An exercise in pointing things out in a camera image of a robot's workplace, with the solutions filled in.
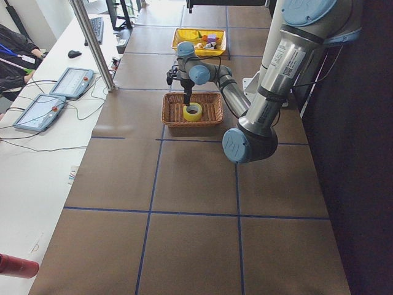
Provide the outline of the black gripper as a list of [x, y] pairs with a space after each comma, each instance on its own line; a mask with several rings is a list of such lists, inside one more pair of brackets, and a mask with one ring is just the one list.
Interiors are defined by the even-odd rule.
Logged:
[[[189, 13], [192, 13], [193, 7], [189, 7]], [[183, 103], [190, 106], [190, 99], [192, 96], [193, 80], [181, 79], [181, 86], [184, 88]]]

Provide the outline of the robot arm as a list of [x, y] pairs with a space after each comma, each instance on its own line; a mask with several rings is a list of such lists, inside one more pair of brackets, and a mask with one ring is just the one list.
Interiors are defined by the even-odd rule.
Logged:
[[203, 62], [191, 42], [177, 46], [177, 65], [167, 72], [166, 81], [180, 81], [184, 103], [190, 101], [194, 85], [215, 83], [238, 118], [222, 139], [227, 158], [234, 163], [266, 159], [278, 145], [272, 123], [306, 60], [313, 50], [356, 40], [363, 7], [363, 1], [277, 1], [252, 99], [228, 67]]

